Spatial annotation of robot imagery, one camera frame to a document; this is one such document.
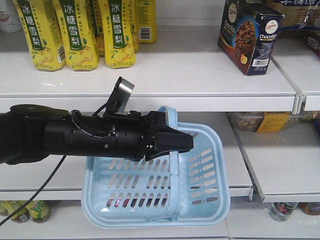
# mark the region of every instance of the yellow bottle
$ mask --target yellow bottle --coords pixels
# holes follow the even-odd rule
[[[87,0],[52,0],[62,34],[66,64],[74,71],[99,65],[95,33]]]
[[[98,0],[104,34],[104,57],[113,69],[136,63],[130,27],[129,0]]]
[[[138,42],[152,44],[157,41],[156,0],[135,0]]]
[[[98,4],[98,0],[88,0],[90,7],[90,17],[92,20],[92,26],[96,41],[96,46],[100,57],[105,56],[105,40],[104,31],[102,26],[101,12]]]
[[[129,13],[130,13],[130,24],[131,24],[131,34],[132,34],[132,44],[134,52],[139,51],[138,42],[138,25],[137,25],[137,13],[136,13],[136,0],[129,0]]]
[[[32,61],[37,70],[56,71],[66,65],[63,40],[51,0],[14,0]]]

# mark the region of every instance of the store shelf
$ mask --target store shelf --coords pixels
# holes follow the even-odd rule
[[[231,240],[315,240],[320,236],[320,216],[305,214],[299,207],[289,219],[278,222],[268,213],[268,204],[259,199],[246,202],[231,199],[226,222]]]
[[[305,103],[305,111],[320,110],[320,60],[307,48],[303,38],[280,38],[273,50],[273,62],[292,84],[300,97],[301,103]]]
[[[225,155],[227,178],[231,196],[248,196],[252,182],[238,147],[236,138],[224,112],[179,113],[180,122],[202,123],[212,127],[220,136]],[[29,199],[48,178],[60,160],[49,156],[40,162],[0,167],[0,200]],[[85,179],[86,158],[68,156],[39,200],[80,200]]]
[[[93,112],[119,76],[135,84],[127,110],[292,111],[296,91],[277,67],[271,62],[266,75],[244,76],[218,47],[219,29],[159,26],[158,41],[140,46],[136,65],[114,70],[102,58],[91,72],[37,71],[23,32],[0,33],[0,112],[24,103]]]
[[[235,134],[264,202],[320,202],[320,138],[311,123]]]
[[[31,220],[22,224],[12,221],[0,227],[2,239],[214,239],[227,240],[226,221],[212,226],[142,227],[103,229],[93,225],[84,215],[80,201],[62,201],[54,204],[50,219],[42,224]]]

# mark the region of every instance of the box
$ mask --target box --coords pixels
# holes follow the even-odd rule
[[[249,132],[278,132],[293,124],[312,123],[319,118],[318,111],[290,112],[242,111],[228,112],[232,126]]]
[[[264,75],[283,19],[259,1],[226,0],[218,45],[245,75]]]

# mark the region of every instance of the barcode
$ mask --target barcode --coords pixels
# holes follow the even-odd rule
[[[254,59],[252,63],[252,67],[264,67],[267,66],[269,63],[269,58],[268,59]]]
[[[151,40],[151,27],[141,27],[139,32],[140,40]]]
[[[58,62],[62,63],[66,58],[64,47],[61,46],[58,48]]]

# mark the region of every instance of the snack package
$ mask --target snack package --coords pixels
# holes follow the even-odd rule
[[[52,0],[62,34],[66,64],[73,71],[98,67],[99,54],[89,1]]]
[[[98,0],[104,34],[105,64],[113,69],[136,63],[128,0]]]
[[[284,14],[281,31],[320,30],[320,0],[263,0],[263,3]]]
[[[51,0],[14,0],[32,61],[37,70],[53,72],[66,65],[65,50]]]
[[[308,31],[304,37],[306,46],[320,57],[320,33]]]
[[[218,45],[247,76],[267,72],[284,16],[253,0],[226,0]]]
[[[139,51],[139,41],[138,41],[138,24],[137,24],[137,12],[136,12],[136,0],[129,0],[129,15],[131,24],[131,34],[132,34],[132,44],[134,52]]]
[[[152,44],[157,41],[156,0],[135,0],[138,42]]]
[[[95,36],[96,46],[99,52],[100,57],[105,56],[105,40],[104,40],[104,31],[102,26],[102,19],[98,0],[88,0],[90,17],[92,20],[93,32]]]

